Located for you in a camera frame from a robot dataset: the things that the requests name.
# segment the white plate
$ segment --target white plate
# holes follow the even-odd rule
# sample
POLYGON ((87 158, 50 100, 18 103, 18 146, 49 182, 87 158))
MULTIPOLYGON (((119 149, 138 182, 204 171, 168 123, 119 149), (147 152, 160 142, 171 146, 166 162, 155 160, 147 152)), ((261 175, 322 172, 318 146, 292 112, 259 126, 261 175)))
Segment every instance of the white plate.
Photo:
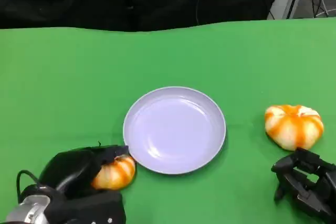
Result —
POLYGON ((130 108, 123 125, 133 158, 164 174, 188 173, 210 162, 221 150, 225 133, 218 105, 185 87, 147 93, 130 108))

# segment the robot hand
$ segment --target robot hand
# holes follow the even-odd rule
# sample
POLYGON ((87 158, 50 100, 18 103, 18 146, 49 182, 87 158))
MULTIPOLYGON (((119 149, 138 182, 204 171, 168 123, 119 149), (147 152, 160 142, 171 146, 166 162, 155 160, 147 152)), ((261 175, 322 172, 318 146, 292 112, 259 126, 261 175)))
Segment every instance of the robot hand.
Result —
POLYGON ((336 222, 335 165, 323 161, 317 154, 298 148, 276 162, 271 170, 279 180, 275 201, 289 193, 296 205, 308 215, 325 223, 336 222), (319 176, 317 182, 309 180, 307 173, 319 176))

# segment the white and orange pumpkin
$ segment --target white and orange pumpkin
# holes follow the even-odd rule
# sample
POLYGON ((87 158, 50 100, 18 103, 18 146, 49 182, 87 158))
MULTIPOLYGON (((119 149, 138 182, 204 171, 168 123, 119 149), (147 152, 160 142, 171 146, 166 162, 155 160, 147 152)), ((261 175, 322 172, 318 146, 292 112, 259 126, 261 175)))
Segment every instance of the white and orange pumpkin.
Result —
POLYGON ((111 164, 101 167, 94 178, 92 186, 95 189, 119 190, 127 186, 135 174, 135 162, 131 156, 119 156, 111 164))
POLYGON ((321 137, 324 127, 319 113, 296 105, 274 105, 265 112, 266 133, 282 148, 309 149, 321 137))

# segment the plate rim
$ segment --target plate rim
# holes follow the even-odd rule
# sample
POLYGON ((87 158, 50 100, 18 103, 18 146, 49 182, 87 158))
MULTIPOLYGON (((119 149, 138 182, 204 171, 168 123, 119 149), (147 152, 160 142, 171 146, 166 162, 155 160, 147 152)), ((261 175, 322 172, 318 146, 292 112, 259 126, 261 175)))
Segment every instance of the plate rim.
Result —
POLYGON ((193 92, 197 92, 203 96, 205 96, 206 98, 208 98, 217 108, 217 110, 219 111, 220 115, 221 115, 221 118, 223 120, 223 123, 224 123, 224 136, 223 136, 223 139, 221 140, 221 144, 218 148, 218 151, 207 161, 203 162, 201 165, 197 166, 196 168, 193 168, 193 169, 190 169, 190 170, 187 170, 185 172, 178 172, 178 173, 168 173, 168 172, 163 172, 161 170, 156 170, 156 169, 152 169, 152 168, 148 168, 147 166, 143 165, 141 162, 138 162, 137 160, 135 160, 137 163, 139 163, 141 166, 145 167, 146 169, 148 170, 151 170, 153 172, 156 172, 156 173, 160 173, 160 174, 167 174, 167 175, 179 175, 179 174, 187 174, 187 173, 191 173, 195 170, 198 170, 202 167, 204 167, 205 165, 207 165, 208 163, 210 163, 217 155, 218 153, 222 150, 223 148, 223 145, 225 143, 225 137, 226 137, 226 121, 225 121, 225 117, 224 117, 224 114, 222 112, 222 110, 220 109, 220 107, 218 106, 218 104, 211 98, 209 97, 208 95, 206 95, 205 93, 199 91, 199 90, 196 90, 196 89, 192 89, 192 88, 189 88, 189 87, 184 87, 184 86, 168 86, 168 87, 162 87, 162 88, 157 88, 157 89, 154 89, 152 91, 149 91, 148 93, 142 95, 140 98, 138 98, 133 104, 132 106, 128 109, 127 111, 127 114, 124 118, 124 122, 123 122, 123 126, 122 126, 122 138, 123 138, 123 141, 125 143, 125 145, 129 146, 126 139, 125 139, 125 125, 126 125, 126 121, 127 119, 129 118, 129 114, 130 112, 132 111, 132 109, 135 107, 135 105, 140 102, 140 100, 142 100, 144 97, 148 96, 148 95, 151 95, 152 93, 155 93, 155 92, 158 92, 160 90, 163 90, 163 89, 172 89, 172 88, 177 88, 177 89, 186 89, 186 90, 190 90, 190 91, 193 91, 193 92))

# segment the green tablecloth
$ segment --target green tablecloth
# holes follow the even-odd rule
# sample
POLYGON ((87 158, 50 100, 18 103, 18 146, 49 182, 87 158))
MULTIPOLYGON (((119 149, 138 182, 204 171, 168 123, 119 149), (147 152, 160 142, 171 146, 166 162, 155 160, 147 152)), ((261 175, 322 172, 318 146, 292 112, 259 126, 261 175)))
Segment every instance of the green tablecloth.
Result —
POLYGON ((206 167, 163 176, 138 166, 122 193, 127 223, 314 223, 284 200, 272 164, 288 154, 264 132, 271 104, 322 116, 312 149, 336 162, 336 19, 213 24, 154 33, 70 28, 0 31, 0 219, 16 205, 20 169, 39 174, 58 152, 122 144, 132 103, 163 86, 205 92, 227 140, 206 167))

